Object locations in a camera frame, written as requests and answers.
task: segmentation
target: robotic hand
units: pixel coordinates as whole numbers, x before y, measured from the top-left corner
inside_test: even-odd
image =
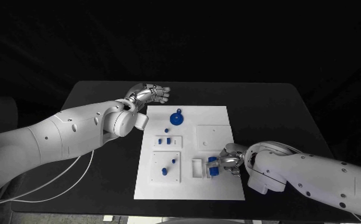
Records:
[[[32,168],[72,159],[124,137],[148,117],[138,113],[148,102],[166,103],[169,87],[137,84],[125,98],[56,113],[38,124],[0,133],[0,187]]]
[[[207,167],[225,167],[240,177],[245,163],[249,187],[266,194],[284,192],[286,182],[308,198],[361,215],[361,167],[302,153],[278,142],[252,147],[229,143]]]

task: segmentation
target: black curtain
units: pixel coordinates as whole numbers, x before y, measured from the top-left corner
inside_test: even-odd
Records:
[[[79,80],[288,82],[361,164],[360,0],[2,0],[0,95],[20,126]]]

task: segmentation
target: table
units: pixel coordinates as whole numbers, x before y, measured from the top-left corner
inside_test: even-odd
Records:
[[[124,98],[137,81],[81,81],[62,110]],[[272,140],[309,154],[332,158],[298,90],[291,84],[147,82],[171,87],[167,105],[226,105],[235,143],[251,146]],[[43,203],[12,203],[13,211],[65,214],[161,216],[187,218],[302,220],[354,222],[351,213],[307,198],[288,184],[282,193],[259,194],[248,187],[242,167],[245,201],[134,200],[143,131],[131,133],[95,151],[94,161],[79,184]],[[84,155],[68,173],[23,199],[36,201],[58,195],[75,183],[88,166]],[[72,160],[52,162],[30,170],[18,194],[46,183]]]

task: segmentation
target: metal robot hand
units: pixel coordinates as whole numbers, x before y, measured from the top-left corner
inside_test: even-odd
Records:
[[[225,170],[232,172],[233,176],[240,177],[239,167],[245,161],[245,152],[248,147],[229,143],[223,148],[216,161],[207,163],[207,168],[225,167]]]
[[[140,83],[130,89],[125,100],[135,105],[137,111],[140,111],[146,103],[160,102],[164,104],[169,101],[170,91],[170,87]]]

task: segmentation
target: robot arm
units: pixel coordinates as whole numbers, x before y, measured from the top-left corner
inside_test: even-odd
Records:
[[[125,99],[66,109],[38,124],[2,133],[0,187],[35,167],[98,149],[134,126],[144,130],[148,117],[138,111],[147,102],[164,103],[169,92],[169,87],[138,84]]]
[[[243,162],[251,175],[249,187],[259,193],[266,194],[268,189],[282,192],[289,182],[305,197],[361,215],[361,167],[301,153],[276,142],[258,143],[249,149],[227,144],[207,166],[223,166],[240,176]]]

